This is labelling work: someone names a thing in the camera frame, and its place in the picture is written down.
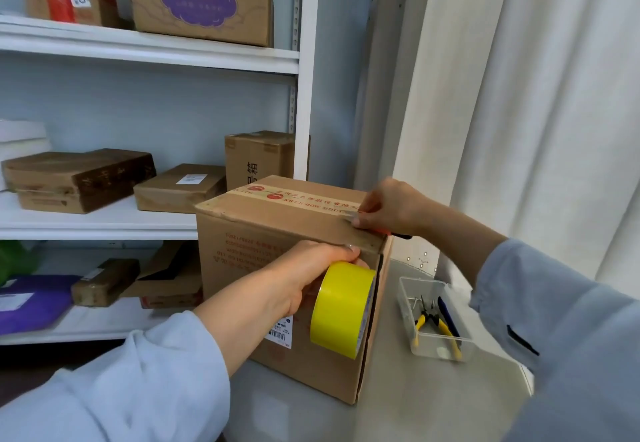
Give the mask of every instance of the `shelf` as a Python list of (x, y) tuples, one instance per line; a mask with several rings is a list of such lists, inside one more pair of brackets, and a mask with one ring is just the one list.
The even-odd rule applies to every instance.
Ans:
[(0, 193), (0, 240), (196, 240), (195, 215), (139, 211), (133, 196), (86, 215), (23, 210)]
[[(109, 257), (145, 261), (153, 249), (46, 249), (39, 274), (84, 275)], [(0, 345), (124, 339), (133, 329), (148, 329), (182, 309), (142, 309), (137, 297), (108, 308), (73, 306), (49, 329), (0, 336)]]
[(297, 75), (300, 53), (0, 15), (0, 50)]

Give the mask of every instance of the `right hand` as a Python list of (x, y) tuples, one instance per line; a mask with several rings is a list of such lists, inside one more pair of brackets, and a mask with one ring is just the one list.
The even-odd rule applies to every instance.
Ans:
[(356, 228), (419, 235), (429, 201), (407, 183), (386, 178), (366, 195), (351, 224)]

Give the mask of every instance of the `plastic storage container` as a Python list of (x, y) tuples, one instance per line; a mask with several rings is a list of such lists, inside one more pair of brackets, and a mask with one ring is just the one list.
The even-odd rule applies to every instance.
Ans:
[[(430, 320), (418, 332), (415, 321), (422, 312), (420, 296), (426, 308), (438, 314), (437, 300), (438, 297), (442, 298), (460, 337), (441, 334)], [(468, 295), (438, 280), (400, 277), (397, 301), (413, 354), (466, 362), (475, 355), (477, 349), (482, 349), (511, 359), (484, 329), (477, 313), (468, 307), (467, 298)]]

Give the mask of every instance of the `white curtain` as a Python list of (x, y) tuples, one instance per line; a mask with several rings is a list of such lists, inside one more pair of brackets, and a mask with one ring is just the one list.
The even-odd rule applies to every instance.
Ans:
[(640, 297), (639, 180), (640, 0), (504, 0), (452, 206)]

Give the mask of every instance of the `hand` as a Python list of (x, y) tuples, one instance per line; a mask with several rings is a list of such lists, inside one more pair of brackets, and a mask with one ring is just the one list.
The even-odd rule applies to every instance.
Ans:
[(303, 289), (320, 277), (333, 262), (356, 262), (357, 247), (337, 247), (326, 243), (302, 240), (280, 258), (260, 270), (276, 282), (278, 299), (283, 304), (282, 317), (296, 313), (302, 301)]
[(365, 197), (351, 224), (356, 228), (420, 235), (420, 225), (430, 203), (431, 200), (407, 183), (386, 178)]

